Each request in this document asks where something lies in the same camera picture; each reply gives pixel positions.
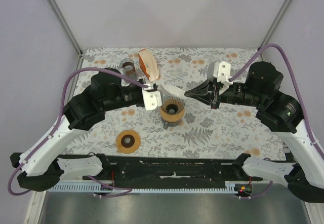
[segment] metal frame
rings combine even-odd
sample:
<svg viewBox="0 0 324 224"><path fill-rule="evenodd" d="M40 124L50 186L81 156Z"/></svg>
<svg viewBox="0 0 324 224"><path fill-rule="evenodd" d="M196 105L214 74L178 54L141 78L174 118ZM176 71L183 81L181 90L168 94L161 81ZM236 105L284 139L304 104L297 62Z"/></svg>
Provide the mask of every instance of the metal frame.
<svg viewBox="0 0 324 224"><path fill-rule="evenodd" d="M62 28L64 29L65 33L67 34L67 36L69 37L69 40L71 41L75 51L78 53L79 56L82 55L82 50L81 47L79 46L79 44L77 43L69 25L67 24L60 8L58 7L57 3L55 0L47 0L54 12L54 14L56 15L56 17L58 18L60 24L62 25Z"/></svg>
<svg viewBox="0 0 324 224"><path fill-rule="evenodd" d="M55 13L58 21L62 25L62 28L66 32L75 51L79 55L79 59L78 59L77 66L76 66L76 69L79 69L79 68L81 68L82 63L83 63L83 58L82 58L83 52L82 52L77 40L75 39L75 36L73 35L68 23L66 22L61 10L59 9L56 1L48 0L48 2L49 2L49 5L51 6L53 12ZM287 12L288 7L291 4L291 2L292 2L292 0L285 0L283 2L279 12L277 13L274 21L272 22L269 30L267 31L262 43L260 44L260 47L266 45L269 42L273 33L275 32L276 28L278 27L281 19ZM71 88L69 90L69 95L68 95L67 100L70 100L72 98L76 84L77 84L77 80L78 80L78 76L75 76L72 80L72 84L71 84ZM26 212L25 220L24 220L25 224L38 223L38 220L39 220L40 214L41 214L41 210L42 210L42 206L43 206L43 203L45 200L45 195L46 195L46 192L33 192L32 193L31 200L30 200L30 203L29 203L29 206L28 206L28 209ZM320 214L320 211L318 209L319 208L318 204L305 203L305 205L306 205L306 209L307 209L307 212L309 214L309 217L310 217L312 223L324 223L324 217L323 217L323 215Z"/></svg>
<svg viewBox="0 0 324 224"><path fill-rule="evenodd" d="M291 4L292 0L285 0L281 6L281 8L279 9L279 12L277 13L275 19L273 20L269 30L267 31L267 34L265 35L259 49L261 47L263 47L264 45L267 45L269 40L271 39L274 31L276 30L278 24L280 23L281 19L283 18L283 16L285 15L285 13L288 10L289 5Z"/></svg>

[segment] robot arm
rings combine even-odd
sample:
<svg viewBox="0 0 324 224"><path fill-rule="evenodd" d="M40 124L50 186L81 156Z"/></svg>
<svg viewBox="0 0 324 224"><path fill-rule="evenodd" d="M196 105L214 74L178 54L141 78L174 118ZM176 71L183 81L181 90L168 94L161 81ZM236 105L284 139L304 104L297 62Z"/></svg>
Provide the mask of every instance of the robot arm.
<svg viewBox="0 0 324 224"><path fill-rule="evenodd" d="M231 83L229 74L229 63L214 62L209 65L208 79L185 96L213 109L221 102L256 107L256 117L289 147L298 162L275 163L242 154L233 166L249 176L281 183L304 201L324 202L323 148L317 139L311 142L299 102L279 91L282 73L271 63L255 62L245 83Z"/></svg>
<svg viewBox="0 0 324 224"><path fill-rule="evenodd" d="M92 76L91 85L65 105L64 115L53 136L28 161L25 160L27 155L49 136L54 126L31 149L22 154L11 155L14 167L24 163L22 173L17 177L19 185L29 190L44 191L61 180L95 176L109 168L110 163L104 154L68 160L57 156L71 142L104 120L106 111L131 105L141 106L146 110L161 106L161 95L156 84L146 85L148 88L132 84L122 87L122 80L115 76L102 72Z"/></svg>

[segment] floral tablecloth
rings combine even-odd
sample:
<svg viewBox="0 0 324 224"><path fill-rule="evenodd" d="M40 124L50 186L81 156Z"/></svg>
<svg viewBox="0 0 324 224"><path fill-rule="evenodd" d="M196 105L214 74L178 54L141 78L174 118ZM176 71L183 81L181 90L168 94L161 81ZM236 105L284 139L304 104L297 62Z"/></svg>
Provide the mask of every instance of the floral tablecloth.
<svg viewBox="0 0 324 224"><path fill-rule="evenodd" d="M132 58L139 77L138 51L142 48L89 48L83 54L82 67L117 68L124 58ZM256 49L232 48L149 48L158 63L159 85L173 84L183 90L196 87L207 77L208 64L227 61L236 73ZM95 72L80 74L74 95L90 84ZM245 72L238 81L244 81ZM185 99L185 116L174 128L163 129L158 109L145 111L135 106L106 113L106 120L95 125L88 133L71 143L65 154L126 156L117 152L116 137L124 130L139 133L141 144L127 156L188 157L235 159L241 153L260 158L285 160L280 139L263 126L254 115L256 110L247 106L221 104L218 110L191 98Z"/></svg>

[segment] gray wall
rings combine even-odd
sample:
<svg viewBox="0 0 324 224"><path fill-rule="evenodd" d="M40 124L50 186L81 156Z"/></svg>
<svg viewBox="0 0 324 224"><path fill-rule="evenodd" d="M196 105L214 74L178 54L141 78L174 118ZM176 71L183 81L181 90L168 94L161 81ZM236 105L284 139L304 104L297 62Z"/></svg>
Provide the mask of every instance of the gray wall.
<svg viewBox="0 0 324 224"><path fill-rule="evenodd" d="M324 146L324 0L293 0L271 43L282 46L292 64L310 125ZM295 95L293 85L280 54L271 48L263 54L284 73L282 90Z"/></svg>
<svg viewBox="0 0 324 224"><path fill-rule="evenodd" d="M0 0L0 15L0 223L23 223L30 195L7 193L9 156L54 122L77 55L46 0Z"/></svg>
<svg viewBox="0 0 324 224"><path fill-rule="evenodd" d="M56 0L82 47L256 48L284 0Z"/></svg>

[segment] gray metal floor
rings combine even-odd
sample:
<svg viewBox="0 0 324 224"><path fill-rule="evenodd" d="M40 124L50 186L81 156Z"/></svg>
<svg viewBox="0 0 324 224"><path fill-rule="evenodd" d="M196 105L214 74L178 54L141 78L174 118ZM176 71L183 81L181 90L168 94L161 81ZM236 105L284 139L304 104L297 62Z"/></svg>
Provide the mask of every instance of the gray metal floor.
<svg viewBox="0 0 324 224"><path fill-rule="evenodd" d="M255 193L266 187L255 184ZM238 200L222 194L132 194L98 199L90 194L47 193L39 224L74 223L310 223L305 204L275 185L266 196Z"/></svg>

